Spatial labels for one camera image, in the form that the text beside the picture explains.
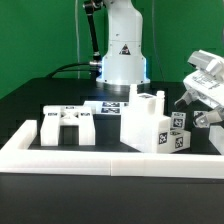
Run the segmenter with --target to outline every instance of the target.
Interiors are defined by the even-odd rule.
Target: white foam block
[[[0,172],[110,175],[108,156],[97,152],[18,150],[0,153]]]
[[[191,133],[182,129],[170,131],[170,147],[165,150],[165,153],[173,153],[179,150],[190,148]]]
[[[79,111],[79,145],[95,145],[95,125],[88,107]]]
[[[37,121],[26,120],[1,150],[28,149],[36,135]]]
[[[170,152],[170,118],[122,109],[121,142],[147,153]]]
[[[224,129],[221,126],[210,127],[209,140],[224,155]]]
[[[111,176],[144,176],[144,153],[111,155]]]
[[[224,158],[209,155],[154,154],[145,157],[144,176],[224,178]]]
[[[52,112],[45,114],[40,130],[42,146],[57,146],[60,133],[60,107],[52,109]]]

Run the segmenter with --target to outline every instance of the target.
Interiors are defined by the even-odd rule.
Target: white tower block
[[[95,126],[91,108],[79,111],[79,145],[95,145]]]
[[[44,117],[40,130],[42,146],[57,146],[60,133],[60,107],[52,107]]]
[[[134,91],[130,95],[130,104],[121,114],[121,142],[146,153],[172,153],[190,146],[189,132],[170,135],[171,118],[163,115],[163,91],[158,91],[157,96],[134,96]]]

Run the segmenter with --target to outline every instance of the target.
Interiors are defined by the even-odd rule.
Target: warning label
[[[124,47],[122,48],[122,50],[120,51],[120,54],[122,55],[131,55],[129,49],[128,49],[128,46],[127,44],[124,45]]]

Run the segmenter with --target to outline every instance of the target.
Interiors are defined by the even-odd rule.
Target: black tabletop
[[[175,111],[174,102],[185,91],[183,84],[152,83],[149,92],[155,94],[157,90],[166,92],[165,114],[170,116]],[[128,93],[95,88],[92,80],[30,80],[0,100],[0,146],[27,119],[37,120],[39,130],[43,106],[82,105],[85,100],[126,102]],[[192,144],[179,153],[218,154],[208,139],[197,141],[199,136],[206,139],[208,130],[192,126],[193,110],[208,108],[196,103],[186,110]],[[94,116],[94,122],[96,146],[82,150],[138,153],[119,142],[119,116]],[[67,132],[62,131],[61,148],[80,150],[75,139],[67,139],[65,144]],[[39,136],[31,149],[37,147]],[[0,223],[4,224],[223,223],[223,205],[223,180],[0,174]]]

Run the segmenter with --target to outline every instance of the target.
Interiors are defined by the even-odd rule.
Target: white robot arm
[[[200,50],[194,52],[188,62],[197,71],[184,79],[187,91],[175,102],[177,109],[200,100],[214,110],[196,117],[195,123],[198,127],[224,120],[224,59]]]
[[[129,90],[131,84],[148,87],[146,59],[141,53],[142,15],[131,0],[95,0],[91,3],[96,10],[103,3],[109,17],[108,52],[102,59],[97,85],[117,91]]]

